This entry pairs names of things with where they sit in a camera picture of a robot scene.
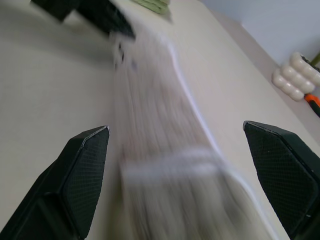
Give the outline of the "beige towel with white stripes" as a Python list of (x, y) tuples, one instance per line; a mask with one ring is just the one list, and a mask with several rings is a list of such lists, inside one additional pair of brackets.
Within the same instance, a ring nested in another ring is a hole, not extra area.
[(118, 174), (113, 240), (280, 240), (221, 156), (169, 40), (134, 13), (113, 34)]

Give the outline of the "folded green towel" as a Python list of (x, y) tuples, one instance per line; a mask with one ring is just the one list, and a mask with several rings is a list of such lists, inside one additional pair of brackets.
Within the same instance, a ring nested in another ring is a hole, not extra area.
[(140, 6), (153, 11), (154, 13), (164, 15), (169, 10), (171, 0), (131, 0)]

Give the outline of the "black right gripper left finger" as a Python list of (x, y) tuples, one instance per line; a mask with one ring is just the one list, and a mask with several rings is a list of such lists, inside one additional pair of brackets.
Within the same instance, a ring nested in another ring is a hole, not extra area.
[(108, 126), (71, 138), (36, 179), (0, 240), (85, 240), (101, 194)]

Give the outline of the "finger of the black smooth left gripper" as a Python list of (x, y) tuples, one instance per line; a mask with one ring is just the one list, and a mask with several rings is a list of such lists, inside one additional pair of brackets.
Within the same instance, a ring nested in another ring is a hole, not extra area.
[(30, 0), (30, 2), (60, 22), (78, 7), (78, 0)]

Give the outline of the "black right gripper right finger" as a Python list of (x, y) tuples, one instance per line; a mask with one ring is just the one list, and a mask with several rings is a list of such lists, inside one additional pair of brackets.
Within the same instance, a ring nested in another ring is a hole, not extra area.
[(260, 185), (290, 240), (320, 240), (320, 157), (277, 126), (245, 121), (243, 130)]

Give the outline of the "finger of the black ribbed left gripper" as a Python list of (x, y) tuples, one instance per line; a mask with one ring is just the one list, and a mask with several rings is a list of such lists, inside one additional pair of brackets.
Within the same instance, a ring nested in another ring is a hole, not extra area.
[(130, 22), (111, 0), (80, 0), (75, 11), (108, 37), (116, 33), (136, 39)]

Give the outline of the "orange and black tool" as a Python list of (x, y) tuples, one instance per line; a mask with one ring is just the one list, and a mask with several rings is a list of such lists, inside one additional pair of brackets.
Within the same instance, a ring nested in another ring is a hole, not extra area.
[(304, 99), (307, 101), (314, 113), (320, 118), (320, 100), (313, 94), (305, 94)]

